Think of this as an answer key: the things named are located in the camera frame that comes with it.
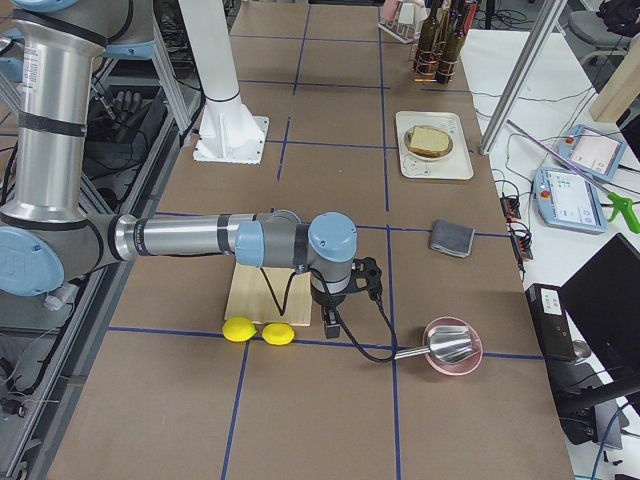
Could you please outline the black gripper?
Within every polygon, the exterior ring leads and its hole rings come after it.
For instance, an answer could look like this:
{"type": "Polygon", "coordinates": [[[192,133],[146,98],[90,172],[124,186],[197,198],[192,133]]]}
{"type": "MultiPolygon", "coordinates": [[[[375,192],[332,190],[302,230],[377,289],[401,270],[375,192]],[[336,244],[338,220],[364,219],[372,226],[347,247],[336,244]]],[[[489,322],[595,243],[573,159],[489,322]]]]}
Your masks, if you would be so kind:
{"type": "Polygon", "coordinates": [[[315,287],[311,288],[312,299],[321,307],[324,322],[324,334],[326,339],[340,337],[340,322],[338,320],[337,307],[345,300],[343,294],[328,294],[315,287]]]}

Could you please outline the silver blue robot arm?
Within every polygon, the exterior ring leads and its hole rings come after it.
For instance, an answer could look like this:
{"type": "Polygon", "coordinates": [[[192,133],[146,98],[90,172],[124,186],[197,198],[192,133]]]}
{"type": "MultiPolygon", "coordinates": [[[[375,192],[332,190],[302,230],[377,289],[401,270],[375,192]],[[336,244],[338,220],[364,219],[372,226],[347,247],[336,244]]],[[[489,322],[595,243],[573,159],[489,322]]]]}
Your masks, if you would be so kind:
{"type": "Polygon", "coordinates": [[[135,218],[81,210],[93,62],[110,47],[149,54],[151,2],[19,1],[13,19],[25,44],[14,195],[1,209],[4,292],[40,295],[140,256],[232,255],[310,272],[326,336],[345,331],[338,305],[355,289],[357,233],[343,214],[305,223],[289,211],[135,218]]]}

